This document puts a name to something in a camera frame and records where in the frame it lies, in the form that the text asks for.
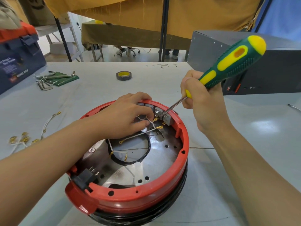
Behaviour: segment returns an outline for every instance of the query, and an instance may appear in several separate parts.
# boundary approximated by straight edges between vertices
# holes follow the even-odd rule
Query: metal plate
[[[155,127],[162,125],[162,121],[155,121]],[[152,128],[150,124],[143,130]],[[85,168],[93,171],[98,177],[98,184],[104,187],[113,188],[116,184],[126,186],[138,186],[151,182],[165,173],[175,162],[179,151],[183,148],[180,138],[175,138],[175,129],[163,125],[163,129],[149,132],[151,149],[142,162],[136,162],[128,166],[122,166],[109,158],[108,144],[105,140],[97,142],[92,148],[96,151],[87,151],[83,158],[76,163],[77,173]],[[144,135],[125,140],[119,144],[119,140],[111,140],[114,151],[128,152],[127,162],[136,161],[147,152],[148,138]],[[124,160],[125,154],[114,152],[114,155]]]

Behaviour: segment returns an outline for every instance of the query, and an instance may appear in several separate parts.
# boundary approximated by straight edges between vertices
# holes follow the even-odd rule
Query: sneaker
[[[174,59],[174,60],[178,60],[178,56],[177,55],[172,55],[171,58]]]
[[[130,55],[131,55],[131,50],[128,48],[128,49],[126,50],[126,56],[129,57]]]
[[[121,55],[123,52],[125,52],[125,49],[119,49],[118,51],[116,51],[116,55]]]

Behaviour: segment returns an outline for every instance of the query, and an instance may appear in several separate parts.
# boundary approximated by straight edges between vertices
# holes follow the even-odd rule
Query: screwdriver
[[[199,81],[209,90],[221,81],[244,72],[263,56],[265,50],[266,43],[262,37],[248,36],[225,51],[216,63],[199,78]],[[186,98],[192,98],[188,90],[186,90],[186,95],[159,115],[159,118],[161,119]]]

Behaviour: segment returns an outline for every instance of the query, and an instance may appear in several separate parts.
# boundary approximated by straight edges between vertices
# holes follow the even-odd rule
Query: white table surface
[[[11,152],[12,147],[7,144],[11,136],[20,136],[26,131],[32,139],[39,138],[44,123],[58,111],[62,114],[50,122],[45,136],[79,119],[96,106],[129,92],[144,91],[153,100],[166,106],[172,105],[180,98],[180,81],[191,68],[187,63],[167,64],[48,63],[44,73],[52,70],[71,74],[75,71],[80,79],[41,91],[30,76],[0,95],[0,159]],[[122,70],[132,72],[133,79],[118,81],[115,74]],[[287,103],[301,108],[300,98],[301,93],[225,97],[234,126],[298,190],[301,190],[301,113],[288,107]],[[182,193],[172,207],[148,225],[247,225],[239,199],[220,159],[208,139],[198,131],[192,111],[182,105],[175,110],[191,139],[188,176]],[[54,226],[61,219],[58,226],[99,225],[71,208],[64,195],[67,182],[67,176],[59,179],[20,226]]]

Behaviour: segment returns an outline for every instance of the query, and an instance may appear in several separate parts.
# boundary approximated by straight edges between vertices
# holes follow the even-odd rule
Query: cardboard box
[[[6,1],[15,10],[15,12],[16,12],[17,16],[20,18],[20,20],[29,24],[28,19],[24,13],[19,1],[18,0],[6,0]]]
[[[55,25],[55,19],[43,0],[18,0],[28,22],[33,26]],[[59,18],[61,24],[69,24],[68,13]]]

